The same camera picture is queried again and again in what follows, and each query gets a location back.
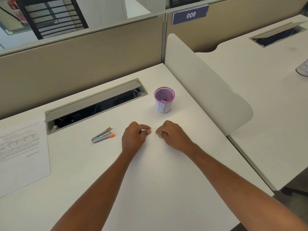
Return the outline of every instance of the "person's left hand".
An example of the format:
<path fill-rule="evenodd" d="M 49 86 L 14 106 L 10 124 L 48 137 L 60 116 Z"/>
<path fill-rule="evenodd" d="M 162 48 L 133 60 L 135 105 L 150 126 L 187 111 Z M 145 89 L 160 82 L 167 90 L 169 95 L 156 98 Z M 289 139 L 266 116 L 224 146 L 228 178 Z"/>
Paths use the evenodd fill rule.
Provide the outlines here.
<path fill-rule="evenodd" d="M 122 152 L 134 157 L 144 144 L 145 137 L 150 133 L 151 127 L 132 122 L 122 136 Z"/>

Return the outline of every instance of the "blue sign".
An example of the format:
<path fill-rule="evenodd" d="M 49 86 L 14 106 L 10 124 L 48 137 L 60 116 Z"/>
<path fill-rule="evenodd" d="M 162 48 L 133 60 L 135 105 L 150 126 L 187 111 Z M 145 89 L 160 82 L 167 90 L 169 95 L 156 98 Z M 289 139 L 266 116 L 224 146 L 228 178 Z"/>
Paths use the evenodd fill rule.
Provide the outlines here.
<path fill-rule="evenodd" d="M 197 18 L 203 18 L 206 16 L 208 10 L 209 5 L 202 5 L 186 10 L 176 11 L 173 13 L 172 25 L 184 23 Z"/>

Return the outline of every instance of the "pen holder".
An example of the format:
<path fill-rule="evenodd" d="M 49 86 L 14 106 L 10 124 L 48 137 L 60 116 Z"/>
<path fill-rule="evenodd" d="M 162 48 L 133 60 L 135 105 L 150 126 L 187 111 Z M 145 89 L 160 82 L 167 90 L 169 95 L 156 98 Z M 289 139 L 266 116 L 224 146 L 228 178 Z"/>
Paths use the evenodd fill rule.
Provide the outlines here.
<path fill-rule="evenodd" d="M 160 87 L 154 92 L 155 108 L 160 113 L 167 113 L 172 109 L 175 98 L 174 91 L 169 87 Z"/>

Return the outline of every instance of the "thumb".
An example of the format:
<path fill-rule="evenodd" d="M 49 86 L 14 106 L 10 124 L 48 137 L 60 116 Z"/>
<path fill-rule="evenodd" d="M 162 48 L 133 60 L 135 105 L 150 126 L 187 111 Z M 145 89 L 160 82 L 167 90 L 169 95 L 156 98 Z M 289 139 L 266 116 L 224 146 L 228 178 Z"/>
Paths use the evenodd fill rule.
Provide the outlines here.
<path fill-rule="evenodd" d="M 147 135 L 149 135 L 151 133 L 151 130 L 143 130 L 142 132 L 141 132 L 141 136 L 143 137 L 143 138 L 145 138 Z"/>
<path fill-rule="evenodd" d="M 159 133 L 158 137 L 164 139 L 166 141 L 166 139 L 169 137 L 167 132 L 161 132 Z"/>

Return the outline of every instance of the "hand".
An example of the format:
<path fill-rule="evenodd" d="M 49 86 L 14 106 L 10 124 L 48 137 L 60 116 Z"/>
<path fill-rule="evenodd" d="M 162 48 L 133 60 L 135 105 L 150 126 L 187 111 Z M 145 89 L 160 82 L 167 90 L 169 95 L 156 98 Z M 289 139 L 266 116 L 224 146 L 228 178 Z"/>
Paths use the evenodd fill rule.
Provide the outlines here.
<path fill-rule="evenodd" d="M 156 130 L 156 134 L 163 138 L 165 142 L 174 149 L 187 154 L 195 145 L 183 129 L 171 121 L 165 121 L 164 124 Z"/>
<path fill-rule="evenodd" d="M 122 136 L 122 152 L 134 157 L 144 144 L 145 137 L 150 133 L 151 127 L 132 122 Z"/>

